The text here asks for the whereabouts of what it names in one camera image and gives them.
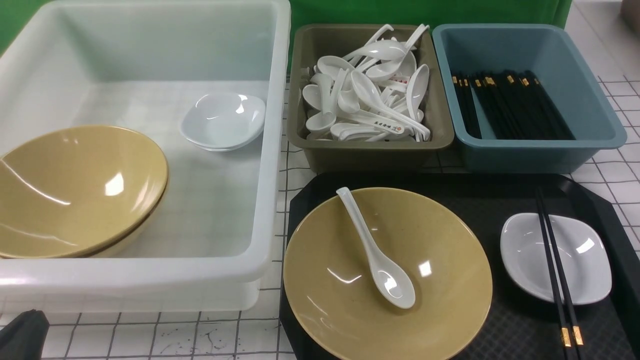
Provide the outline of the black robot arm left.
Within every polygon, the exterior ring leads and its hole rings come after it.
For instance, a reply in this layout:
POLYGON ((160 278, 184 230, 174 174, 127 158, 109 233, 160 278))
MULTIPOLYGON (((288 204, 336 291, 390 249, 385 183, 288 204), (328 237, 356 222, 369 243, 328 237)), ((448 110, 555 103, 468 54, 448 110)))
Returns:
POLYGON ((41 310, 22 312, 0 331, 2 360, 41 360, 50 328, 41 310))

